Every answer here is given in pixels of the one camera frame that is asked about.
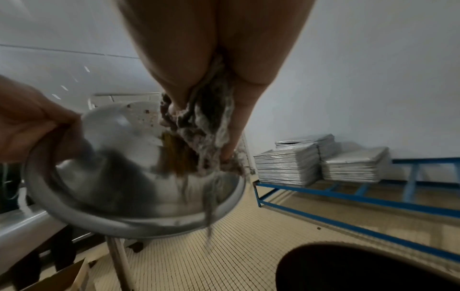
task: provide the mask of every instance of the human hand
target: human hand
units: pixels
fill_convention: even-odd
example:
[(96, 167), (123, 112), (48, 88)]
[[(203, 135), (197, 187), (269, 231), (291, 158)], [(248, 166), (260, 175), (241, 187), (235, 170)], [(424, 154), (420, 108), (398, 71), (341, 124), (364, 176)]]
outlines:
[(37, 89), (0, 75), (0, 163), (23, 162), (45, 134), (79, 119)]
[(184, 109), (219, 49), (234, 75), (231, 157), (261, 94), (275, 79), (314, 0), (117, 0), (140, 58)]

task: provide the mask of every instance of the metal stand pole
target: metal stand pole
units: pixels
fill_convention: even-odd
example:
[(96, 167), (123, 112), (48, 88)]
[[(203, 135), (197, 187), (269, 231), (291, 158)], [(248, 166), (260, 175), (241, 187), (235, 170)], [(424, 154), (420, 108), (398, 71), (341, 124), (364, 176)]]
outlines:
[(125, 247), (119, 238), (106, 236), (107, 246), (110, 256), (114, 262), (116, 276), (120, 281), (121, 291), (136, 291), (134, 279), (129, 270), (128, 258), (126, 257)]

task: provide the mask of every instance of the cardboard box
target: cardboard box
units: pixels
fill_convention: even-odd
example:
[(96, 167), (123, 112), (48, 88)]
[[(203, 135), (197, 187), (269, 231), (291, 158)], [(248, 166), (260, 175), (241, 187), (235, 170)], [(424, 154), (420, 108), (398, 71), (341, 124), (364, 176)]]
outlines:
[(23, 291), (96, 291), (86, 260), (69, 266)]

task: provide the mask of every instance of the blue metal frame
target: blue metal frame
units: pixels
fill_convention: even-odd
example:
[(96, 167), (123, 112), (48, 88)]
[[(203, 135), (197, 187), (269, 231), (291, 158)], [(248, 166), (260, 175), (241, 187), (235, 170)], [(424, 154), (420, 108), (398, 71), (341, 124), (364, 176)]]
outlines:
[[(326, 190), (317, 190), (317, 189), (308, 189), (308, 188), (295, 187), (295, 186), (262, 183), (257, 180), (253, 182), (254, 193), (255, 193), (256, 200), (257, 200), (257, 205), (259, 207), (261, 207), (262, 205), (267, 205), (267, 206), (270, 206), (270, 207), (273, 207), (279, 210), (283, 210), (286, 212), (290, 212), (293, 214), (297, 214), (297, 215), (300, 215), (300, 216), (303, 216), (309, 219), (313, 219), (313, 220), (327, 223), (333, 226), (341, 227), (341, 228), (351, 230), (357, 233), (362, 233), (365, 235), (373, 236), (373, 237), (376, 237), (382, 240), (386, 240), (386, 241), (389, 241), (395, 244), (400, 244), (400, 245), (403, 245), (403, 246), (406, 246), (406, 247), (409, 247), (409, 248), (412, 248), (412, 249), (415, 249), (415, 250), (418, 250), (424, 253), (428, 253), (428, 254), (443, 257), (449, 260), (453, 260), (456, 262), (460, 262), (460, 255), (458, 254), (446, 252), (446, 251), (436, 249), (433, 247), (429, 247), (423, 244), (418, 244), (418, 243), (414, 243), (411, 241), (403, 240), (403, 239), (400, 239), (394, 236), (389, 236), (386, 234), (374, 232), (374, 231), (371, 231), (371, 230), (368, 230), (362, 227), (354, 226), (354, 225), (336, 221), (336, 220), (331, 220), (325, 217), (317, 216), (314, 214), (306, 213), (303, 211), (295, 210), (292, 208), (284, 207), (284, 206), (277, 205), (277, 204), (266, 201), (266, 199), (268, 199), (278, 190), (290, 190), (290, 191), (296, 191), (300, 193), (308, 193), (308, 194), (314, 194), (314, 195), (320, 195), (320, 196), (326, 196), (326, 197), (333, 197), (333, 198), (339, 198), (339, 199), (344, 199), (344, 200), (350, 200), (350, 201), (356, 201), (356, 202), (362, 202), (362, 203), (368, 203), (368, 204), (374, 204), (374, 205), (380, 205), (380, 206), (386, 206), (386, 207), (393, 207), (393, 208), (403, 209), (403, 210), (411, 210), (411, 211), (418, 211), (418, 212), (423, 212), (423, 213), (428, 213), (428, 214), (460, 218), (460, 210), (417, 205), (413, 203), (415, 189), (417, 186), (427, 186), (427, 187), (441, 188), (441, 189), (446, 189), (446, 190), (459, 190), (460, 189), (460, 186), (457, 183), (417, 181), (417, 174), (420, 170), (420, 165), (433, 164), (433, 163), (452, 163), (456, 167), (458, 179), (460, 182), (460, 158), (397, 159), (397, 160), (393, 160), (393, 163), (412, 165), (412, 169), (411, 169), (411, 173), (409, 175), (408, 181), (382, 180), (380, 182), (380, 184), (386, 184), (386, 185), (405, 185), (403, 196), (402, 196), (403, 197), (402, 202), (395, 202), (395, 201), (388, 201), (388, 200), (383, 200), (383, 199), (365, 197), (365, 194), (370, 186), (368, 183), (362, 184), (360, 188), (354, 193), (354, 195), (351, 195), (351, 194), (334, 192), (334, 190), (340, 185), (339, 182), (334, 183), (331, 187), (329, 187)], [(262, 197), (259, 197), (257, 186), (269, 187), (269, 188), (273, 188), (273, 190), (263, 195)]]

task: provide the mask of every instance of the stainless steel bowl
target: stainless steel bowl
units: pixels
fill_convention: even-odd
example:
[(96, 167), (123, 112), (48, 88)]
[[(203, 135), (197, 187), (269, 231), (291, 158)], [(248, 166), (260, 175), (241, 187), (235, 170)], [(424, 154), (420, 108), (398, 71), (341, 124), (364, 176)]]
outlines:
[(154, 238), (206, 226), (203, 194), (219, 175), (214, 221), (240, 200), (245, 180), (232, 173), (177, 177), (166, 170), (158, 104), (97, 108), (58, 128), (31, 150), (23, 177), (32, 199), (52, 216), (94, 233)]

